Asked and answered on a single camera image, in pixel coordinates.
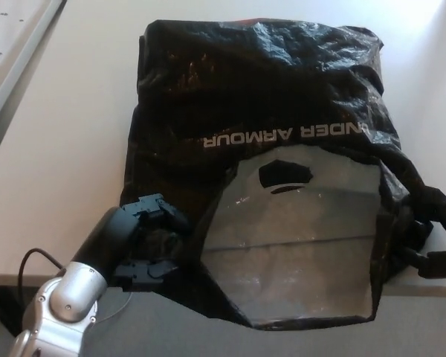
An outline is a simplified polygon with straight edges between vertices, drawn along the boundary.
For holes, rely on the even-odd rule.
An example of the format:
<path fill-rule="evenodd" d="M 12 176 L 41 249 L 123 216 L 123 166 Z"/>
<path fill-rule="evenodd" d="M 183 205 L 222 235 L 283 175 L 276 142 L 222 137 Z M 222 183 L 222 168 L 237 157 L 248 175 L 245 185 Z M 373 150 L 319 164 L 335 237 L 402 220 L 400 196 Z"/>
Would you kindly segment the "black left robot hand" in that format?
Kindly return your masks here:
<path fill-rule="evenodd" d="M 165 275 L 177 269 L 169 253 L 158 253 L 166 243 L 151 243 L 159 230 L 172 238 L 187 238 L 192 226 L 185 215 L 159 193 L 108 210 L 72 260 L 99 273 L 108 287 L 125 292 L 153 292 Z"/>

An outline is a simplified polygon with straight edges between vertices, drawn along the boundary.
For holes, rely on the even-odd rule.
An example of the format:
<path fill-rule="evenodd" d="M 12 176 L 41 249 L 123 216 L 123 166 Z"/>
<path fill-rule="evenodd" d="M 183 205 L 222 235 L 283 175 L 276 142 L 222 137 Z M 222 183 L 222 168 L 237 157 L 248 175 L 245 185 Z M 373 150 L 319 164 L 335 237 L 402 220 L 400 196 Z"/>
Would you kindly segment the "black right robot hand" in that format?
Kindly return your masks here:
<path fill-rule="evenodd" d="M 411 198 L 417 218 L 438 222 L 446 231 L 446 195 L 440 189 L 424 186 Z M 446 251 L 430 251 L 417 258 L 418 275 L 425 279 L 446 279 Z"/>

